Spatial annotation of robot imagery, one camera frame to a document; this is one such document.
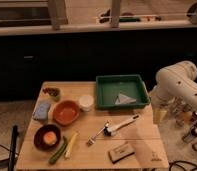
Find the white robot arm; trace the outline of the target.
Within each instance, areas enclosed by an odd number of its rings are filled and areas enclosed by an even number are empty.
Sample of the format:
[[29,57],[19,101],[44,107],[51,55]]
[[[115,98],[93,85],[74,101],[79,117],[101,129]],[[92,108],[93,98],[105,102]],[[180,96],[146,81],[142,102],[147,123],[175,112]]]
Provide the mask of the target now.
[[181,61],[160,69],[156,85],[150,92],[153,121],[160,122],[162,109],[173,98],[180,98],[197,111],[197,67],[191,61]]

